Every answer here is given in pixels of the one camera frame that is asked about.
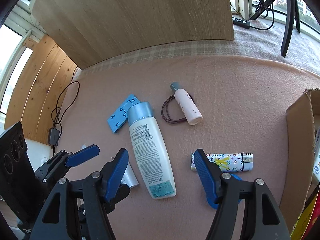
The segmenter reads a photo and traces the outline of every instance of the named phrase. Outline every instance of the small white spray bottle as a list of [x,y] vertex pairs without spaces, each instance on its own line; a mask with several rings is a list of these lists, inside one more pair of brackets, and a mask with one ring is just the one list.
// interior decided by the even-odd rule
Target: small white spray bottle
[[190,125],[199,123],[202,120],[202,115],[188,92],[182,89],[178,82],[173,82],[170,87],[174,92],[174,98],[181,107],[181,110],[184,113],[188,123]]

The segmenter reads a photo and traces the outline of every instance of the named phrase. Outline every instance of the metal cap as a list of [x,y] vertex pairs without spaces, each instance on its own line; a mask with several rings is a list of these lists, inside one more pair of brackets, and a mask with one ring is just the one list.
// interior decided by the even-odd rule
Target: metal cap
[[243,171],[252,171],[252,169],[253,169],[253,162],[243,164]]
[[131,106],[128,110],[128,122],[132,125],[134,122],[146,117],[153,117],[151,105],[148,102],[140,102]]
[[177,91],[178,89],[181,88],[181,86],[179,85],[178,82],[173,82],[173,83],[171,83],[170,87],[171,87],[171,89],[172,89],[173,92],[175,92],[175,91]]

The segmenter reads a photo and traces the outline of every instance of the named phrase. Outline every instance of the metal screw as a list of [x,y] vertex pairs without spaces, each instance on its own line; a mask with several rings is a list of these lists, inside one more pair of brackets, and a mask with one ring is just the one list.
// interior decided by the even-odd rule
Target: metal screw
[[231,175],[230,175],[229,173],[227,173],[227,172],[224,172],[224,173],[222,173],[222,177],[223,177],[224,179],[230,179],[230,178],[231,178]]
[[58,180],[59,184],[65,184],[67,182],[66,178],[61,178]]
[[258,185],[263,185],[264,184],[263,179],[256,179],[256,182],[257,182]]
[[100,177],[100,172],[94,171],[94,172],[91,174],[91,177],[93,177],[94,179],[99,178],[99,177]]

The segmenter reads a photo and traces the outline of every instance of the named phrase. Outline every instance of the window frame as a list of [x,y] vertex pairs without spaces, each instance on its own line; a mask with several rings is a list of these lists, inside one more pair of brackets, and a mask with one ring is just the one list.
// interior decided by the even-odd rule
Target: window frame
[[6,18],[4,24],[21,36],[24,36],[31,29],[31,37],[39,42],[46,32],[31,14],[35,1],[36,0],[19,0]]
[[22,37],[22,39],[20,40],[20,42],[18,43],[17,47],[15,48],[15,50],[13,51],[13,53],[11,54],[7,64],[5,65],[4,69],[2,70],[1,74],[0,74],[0,106],[2,104],[3,101],[3,97],[4,97],[4,93],[7,89],[9,80],[12,76],[12,73],[18,63],[18,61],[20,60],[20,57],[22,56],[23,52],[25,51],[25,49],[27,48],[25,45],[23,45],[24,41],[31,36],[31,30],[27,31],[27,33]]

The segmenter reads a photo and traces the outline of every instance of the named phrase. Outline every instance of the white lotion bottle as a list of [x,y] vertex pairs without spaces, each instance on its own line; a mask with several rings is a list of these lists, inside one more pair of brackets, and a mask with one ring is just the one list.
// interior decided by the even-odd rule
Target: white lotion bottle
[[170,87],[174,92],[174,98],[181,107],[188,124],[195,125],[199,123],[202,120],[202,114],[198,107],[196,107],[188,92],[182,89],[178,82],[173,82]]
[[176,186],[158,123],[148,102],[128,110],[130,137],[143,181],[153,199],[173,197]]

